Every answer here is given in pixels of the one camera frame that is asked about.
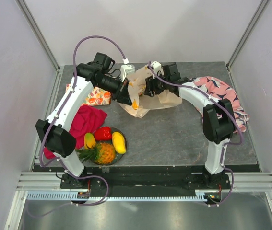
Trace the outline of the red fake bell pepper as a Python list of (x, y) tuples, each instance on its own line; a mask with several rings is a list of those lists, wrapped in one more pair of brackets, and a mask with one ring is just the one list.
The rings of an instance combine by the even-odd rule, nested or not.
[(111, 128), (108, 126), (101, 127), (93, 133), (93, 136), (97, 141), (111, 140)]

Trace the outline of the yellow fake mango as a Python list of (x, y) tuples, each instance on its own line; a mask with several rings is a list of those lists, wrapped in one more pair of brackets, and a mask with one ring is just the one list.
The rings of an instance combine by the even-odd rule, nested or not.
[(112, 144), (118, 154), (126, 153), (125, 138), (120, 132), (112, 133)]

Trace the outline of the orange green fake mango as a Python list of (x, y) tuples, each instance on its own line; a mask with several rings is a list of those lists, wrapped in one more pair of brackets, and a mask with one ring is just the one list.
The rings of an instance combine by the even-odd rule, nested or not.
[(96, 145), (96, 140), (92, 133), (86, 133), (84, 135), (84, 148), (92, 149)]

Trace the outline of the fake pineapple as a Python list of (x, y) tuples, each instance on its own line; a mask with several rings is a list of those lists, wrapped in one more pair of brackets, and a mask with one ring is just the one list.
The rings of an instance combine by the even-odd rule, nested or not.
[(99, 165), (110, 164), (116, 156), (114, 146), (107, 142), (98, 142), (92, 148), (77, 149), (76, 152), (81, 162), (92, 161)]

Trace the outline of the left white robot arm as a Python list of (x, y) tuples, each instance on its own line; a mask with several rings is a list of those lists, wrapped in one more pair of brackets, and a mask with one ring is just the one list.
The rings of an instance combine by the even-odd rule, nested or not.
[(129, 81), (126, 76), (134, 73), (134, 66), (127, 58), (123, 59), (121, 76), (112, 78), (108, 75), (114, 60), (109, 56), (97, 53), (94, 60), (87, 64), (74, 66), (74, 77), (55, 110), (45, 119), (39, 119), (35, 125), (41, 140), (41, 148), (47, 147), (61, 161), (65, 171), (71, 177), (76, 188), (87, 185), (87, 176), (82, 174), (84, 165), (75, 151), (76, 138), (70, 133), (70, 127), (82, 101), (94, 87), (111, 93), (112, 99), (121, 104), (132, 105), (128, 92)]

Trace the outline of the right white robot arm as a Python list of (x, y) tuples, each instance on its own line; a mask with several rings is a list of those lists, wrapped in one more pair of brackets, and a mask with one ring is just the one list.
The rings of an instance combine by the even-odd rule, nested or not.
[(213, 97), (196, 86), (189, 78), (182, 78), (176, 63), (162, 66), (148, 63), (151, 76), (146, 78), (145, 95), (151, 97), (169, 91), (186, 100), (202, 114), (202, 130), (208, 140), (208, 154), (202, 183), (206, 188), (219, 184), (219, 175), (225, 171), (225, 153), (237, 129), (232, 103), (228, 99)]

